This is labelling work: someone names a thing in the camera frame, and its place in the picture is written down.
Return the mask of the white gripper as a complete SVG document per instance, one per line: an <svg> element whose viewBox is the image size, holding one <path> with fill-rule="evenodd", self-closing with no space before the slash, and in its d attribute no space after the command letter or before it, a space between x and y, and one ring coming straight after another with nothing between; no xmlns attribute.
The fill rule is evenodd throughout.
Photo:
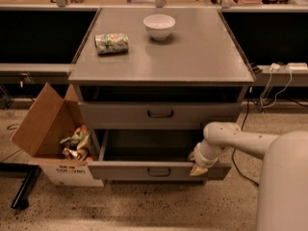
<svg viewBox="0 0 308 231"><path fill-rule="evenodd" d="M219 154L220 148L218 146L210 145L206 141L199 142L188 156L188 161L196 162L192 166L190 176L195 177L207 173L207 167L212 167L218 161Z"/></svg>

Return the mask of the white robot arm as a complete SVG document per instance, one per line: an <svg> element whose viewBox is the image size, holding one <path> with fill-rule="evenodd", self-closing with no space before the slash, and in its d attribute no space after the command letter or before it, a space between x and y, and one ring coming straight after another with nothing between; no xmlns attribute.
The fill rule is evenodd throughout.
<svg viewBox="0 0 308 231"><path fill-rule="evenodd" d="M270 135L245 132L232 122L211 122L189 156L191 175L207 172L228 148L263 161L256 231L308 231L308 132Z"/></svg>

